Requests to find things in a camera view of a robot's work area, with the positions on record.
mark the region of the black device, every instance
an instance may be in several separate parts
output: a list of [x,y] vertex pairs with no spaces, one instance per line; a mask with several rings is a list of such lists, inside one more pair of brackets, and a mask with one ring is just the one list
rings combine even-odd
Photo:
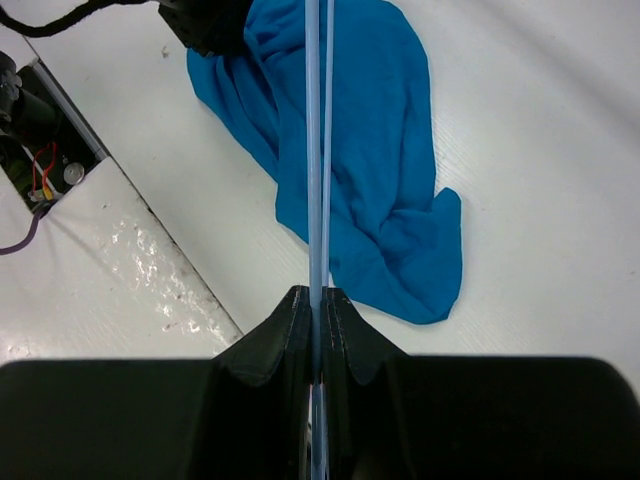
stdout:
[[[587,358],[410,356],[325,291],[332,479],[637,478],[640,410]],[[0,478],[307,478],[311,311],[295,287],[213,360],[0,369]]]

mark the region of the clear plastic rod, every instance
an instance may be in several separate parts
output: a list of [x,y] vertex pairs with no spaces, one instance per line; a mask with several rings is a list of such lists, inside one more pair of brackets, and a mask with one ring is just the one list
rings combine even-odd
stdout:
[[307,80],[307,188],[309,215],[309,303],[314,380],[320,375],[320,303],[322,301],[322,162],[320,158],[320,5],[305,0]]
[[333,129],[333,23],[335,0],[327,0],[327,62],[324,105],[324,169],[322,184],[322,285],[329,286],[329,227],[331,219],[331,132]]

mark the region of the crumpled fabric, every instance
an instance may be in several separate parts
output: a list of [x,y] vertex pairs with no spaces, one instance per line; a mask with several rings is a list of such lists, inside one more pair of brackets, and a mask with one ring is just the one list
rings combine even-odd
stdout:
[[[462,280],[461,202],[447,188],[434,197],[427,57],[390,3],[336,0],[335,8],[334,283],[409,322],[443,320]],[[277,220],[308,242],[304,2],[255,0],[245,41],[248,53],[237,58],[189,51],[193,88],[278,183]],[[324,67],[321,78],[324,91]]]

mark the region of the purple wire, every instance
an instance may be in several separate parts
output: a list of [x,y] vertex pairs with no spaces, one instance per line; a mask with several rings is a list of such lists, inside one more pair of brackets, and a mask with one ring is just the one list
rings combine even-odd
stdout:
[[16,243],[15,245],[12,245],[11,247],[0,248],[0,257],[4,255],[11,255],[12,253],[17,253],[20,250],[26,248],[36,236],[36,232],[38,231],[38,223],[40,222],[42,215],[44,215],[44,209],[40,209],[34,212],[33,219],[31,220],[31,227],[29,227],[29,232],[27,233],[27,236],[24,237],[24,240]]

